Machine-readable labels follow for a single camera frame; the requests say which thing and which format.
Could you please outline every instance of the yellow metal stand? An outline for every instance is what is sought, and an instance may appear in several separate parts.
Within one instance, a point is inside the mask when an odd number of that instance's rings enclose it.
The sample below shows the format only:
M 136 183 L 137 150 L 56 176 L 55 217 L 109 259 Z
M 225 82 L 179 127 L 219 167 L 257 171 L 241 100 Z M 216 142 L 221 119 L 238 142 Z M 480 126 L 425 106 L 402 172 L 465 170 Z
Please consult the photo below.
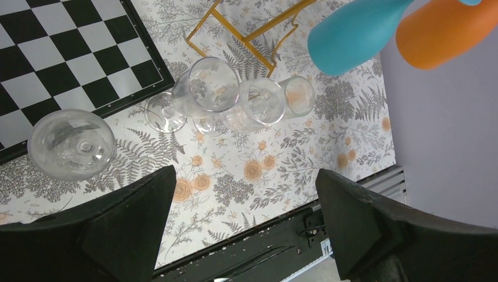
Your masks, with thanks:
M 196 28 L 187 36 L 186 41 L 187 43 L 194 48 L 199 54 L 203 55 L 206 57 L 207 55 L 201 51 L 190 39 L 196 34 L 196 32 L 201 28 L 202 24 L 205 23 L 206 19 L 212 15 L 215 17 L 224 27 L 226 27 L 234 36 L 237 38 L 244 46 L 251 51 L 251 53 L 256 56 L 260 60 L 260 62 L 268 68 L 268 75 L 267 77 L 269 78 L 275 67 L 277 66 L 277 62 L 275 61 L 275 55 L 277 54 L 277 49 L 280 48 L 282 43 L 299 27 L 298 24 L 295 23 L 295 19 L 299 12 L 301 12 L 302 9 L 306 8 L 307 6 L 313 4 L 316 0 L 300 0 L 297 2 L 294 6 L 288 8 L 286 11 L 281 13 L 280 15 L 276 16 L 274 19 L 271 21 L 267 22 L 265 25 L 262 27 L 256 29 L 254 32 L 247 36 L 242 36 L 238 30 L 235 29 L 235 27 L 229 23 L 225 17 L 222 16 L 218 11 L 216 11 L 216 6 L 218 6 L 222 0 L 216 0 L 216 2 L 209 8 L 207 13 L 203 16 L 201 21 L 197 24 Z M 280 24 L 282 21 L 286 20 L 287 18 L 292 17 L 291 25 L 293 28 L 291 31 L 289 31 L 275 46 L 275 49 L 273 50 L 273 53 L 271 54 L 271 61 L 269 61 L 267 58 L 265 58 L 260 51 L 256 50 L 256 48 L 251 44 L 251 41 L 262 35 L 263 33 L 267 32 L 274 26 Z

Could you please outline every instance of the orange vase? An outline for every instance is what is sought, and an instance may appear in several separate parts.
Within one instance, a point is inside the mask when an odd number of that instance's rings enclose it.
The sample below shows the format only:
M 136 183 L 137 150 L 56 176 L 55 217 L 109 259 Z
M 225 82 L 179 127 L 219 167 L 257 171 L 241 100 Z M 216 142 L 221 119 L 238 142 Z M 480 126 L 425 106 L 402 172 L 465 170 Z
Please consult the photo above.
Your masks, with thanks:
M 432 69 L 472 49 L 497 25 L 498 0 L 476 6 L 432 0 L 401 21 L 396 44 L 410 65 Z

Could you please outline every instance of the floral pattern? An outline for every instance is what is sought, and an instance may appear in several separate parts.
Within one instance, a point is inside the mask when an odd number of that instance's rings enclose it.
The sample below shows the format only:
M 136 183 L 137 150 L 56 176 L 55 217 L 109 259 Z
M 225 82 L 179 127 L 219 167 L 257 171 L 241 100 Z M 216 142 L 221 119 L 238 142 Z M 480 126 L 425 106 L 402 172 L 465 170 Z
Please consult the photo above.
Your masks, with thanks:
M 257 29 L 297 0 L 225 0 L 217 9 L 243 34 Z M 175 79 L 200 55 L 183 40 L 212 1 L 132 0 Z M 144 117 L 147 101 L 107 117 L 116 158 L 105 172 L 65 183 L 37 171 L 27 156 L 0 166 L 0 224 L 31 222 L 119 189 L 160 167 L 174 165 L 177 185 L 156 267 L 226 239 L 317 198 L 318 169 L 359 180 L 394 164 L 391 121 L 380 57 L 339 77 L 313 64 L 307 36 L 348 0 L 318 0 L 297 17 L 299 28 L 277 52 L 272 79 L 301 75 L 317 94 L 305 117 L 247 134 L 204 136 L 190 119 L 175 134 L 154 131 Z M 292 28 L 284 21 L 253 44 L 270 56 Z M 209 56 L 232 64 L 242 80 L 267 70 L 216 20 L 192 38 Z M 165 106 L 157 96 L 152 103 Z

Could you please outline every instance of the gray floor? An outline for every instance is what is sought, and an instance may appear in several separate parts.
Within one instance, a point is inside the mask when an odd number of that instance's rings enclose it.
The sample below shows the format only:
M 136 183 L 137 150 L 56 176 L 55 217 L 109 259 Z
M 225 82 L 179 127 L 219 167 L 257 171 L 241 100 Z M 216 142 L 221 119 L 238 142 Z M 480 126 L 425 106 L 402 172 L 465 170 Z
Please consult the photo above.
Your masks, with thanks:
M 292 279 L 292 282 L 339 282 L 339 274 L 337 273 L 337 267 L 335 265 L 335 260 L 331 257 L 320 262 L 316 266 L 307 270 L 298 277 Z

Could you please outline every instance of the drinking glass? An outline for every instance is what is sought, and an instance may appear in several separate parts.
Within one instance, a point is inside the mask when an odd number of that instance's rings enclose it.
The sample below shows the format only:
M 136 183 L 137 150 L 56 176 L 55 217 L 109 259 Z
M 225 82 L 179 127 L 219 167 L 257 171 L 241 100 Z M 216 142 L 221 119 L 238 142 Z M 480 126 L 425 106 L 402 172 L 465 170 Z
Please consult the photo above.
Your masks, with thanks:
M 28 139 L 28 156 L 44 174 L 74 182 L 110 165 L 115 139 L 109 125 L 84 110 L 59 110 L 38 121 Z
M 305 116 L 315 106 L 315 91 L 311 83 L 302 76 L 293 76 L 278 83 L 285 95 L 285 112 L 282 119 Z
M 173 106 L 171 92 L 162 92 L 152 97 L 145 111 L 147 123 L 156 131 L 173 133 L 180 130 L 186 122 Z
M 160 126 L 149 124 L 159 131 L 174 132 L 181 129 L 188 117 L 194 118 L 201 133 L 217 135 L 216 115 L 236 103 L 238 87 L 237 74 L 227 62 L 215 57 L 201 58 L 178 78 L 171 95 L 159 96 L 160 105 L 166 107 L 147 107 L 150 120 L 161 118 Z
M 285 111 L 285 96 L 280 85 L 268 78 L 241 83 L 235 105 L 221 117 L 235 132 L 250 133 L 277 123 Z

